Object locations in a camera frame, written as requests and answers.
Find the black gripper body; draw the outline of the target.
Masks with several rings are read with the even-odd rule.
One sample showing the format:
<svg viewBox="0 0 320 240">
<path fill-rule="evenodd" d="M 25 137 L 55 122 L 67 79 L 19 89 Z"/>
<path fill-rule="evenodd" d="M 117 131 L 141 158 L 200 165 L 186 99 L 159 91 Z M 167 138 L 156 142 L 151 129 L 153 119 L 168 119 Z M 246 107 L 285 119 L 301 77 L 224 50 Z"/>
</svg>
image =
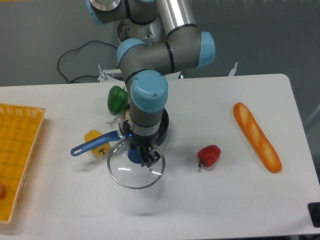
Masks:
<svg viewBox="0 0 320 240">
<path fill-rule="evenodd" d="M 142 127 L 126 120 L 122 126 L 123 135 L 131 144 L 137 147 L 149 148 L 156 142 L 160 122 L 151 127 Z"/>
</svg>

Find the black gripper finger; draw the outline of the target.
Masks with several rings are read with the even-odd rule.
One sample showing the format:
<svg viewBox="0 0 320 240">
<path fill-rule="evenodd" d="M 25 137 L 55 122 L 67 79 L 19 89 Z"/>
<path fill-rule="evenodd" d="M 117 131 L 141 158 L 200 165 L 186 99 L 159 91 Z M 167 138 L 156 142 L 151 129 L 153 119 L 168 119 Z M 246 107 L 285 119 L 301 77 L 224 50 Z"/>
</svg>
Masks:
<svg viewBox="0 0 320 240">
<path fill-rule="evenodd" d="M 161 158 L 161 155 L 156 148 L 150 147 L 148 150 L 148 157 L 149 157 L 149 164 L 154 165 L 159 161 L 159 159 Z"/>
<path fill-rule="evenodd" d="M 142 158 L 141 166 L 150 167 L 149 149 L 147 147 L 140 147 L 139 151 Z"/>
</svg>

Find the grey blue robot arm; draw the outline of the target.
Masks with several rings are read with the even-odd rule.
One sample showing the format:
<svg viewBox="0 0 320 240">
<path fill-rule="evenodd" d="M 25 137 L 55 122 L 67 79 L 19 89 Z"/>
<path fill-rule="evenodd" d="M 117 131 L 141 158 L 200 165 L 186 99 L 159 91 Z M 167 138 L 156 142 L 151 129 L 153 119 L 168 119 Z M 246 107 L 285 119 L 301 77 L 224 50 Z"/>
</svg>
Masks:
<svg viewBox="0 0 320 240">
<path fill-rule="evenodd" d="M 116 52 L 130 101 L 124 136 L 138 148 L 141 165 L 151 167 L 161 157 L 154 143 L 168 99 L 166 75 L 211 64 L 215 41 L 199 30 L 186 0 L 88 0 L 86 5 L 98 24 L 128 20 L 149 26 L 159 21 L 165 34 L 158 43 L 129 37 Z"/>
</svg>

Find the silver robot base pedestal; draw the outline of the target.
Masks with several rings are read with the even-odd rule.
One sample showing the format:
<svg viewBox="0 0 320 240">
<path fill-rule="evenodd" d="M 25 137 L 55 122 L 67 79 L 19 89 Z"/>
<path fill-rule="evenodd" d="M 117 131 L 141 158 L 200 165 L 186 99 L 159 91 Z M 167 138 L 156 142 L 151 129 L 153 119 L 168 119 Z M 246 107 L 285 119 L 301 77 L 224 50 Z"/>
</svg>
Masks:
<svg viewBox="0 0 320 240">
<path fill-rule="evenodd" d="M 136 24 L 129 18 L 124 19 L 117 27 L 117 35 L 120 42 L 135 38 L 143 40 L 148 46 L 161 43 L 167 39 L 159 17 L 145 25 Z"/>
</svg>

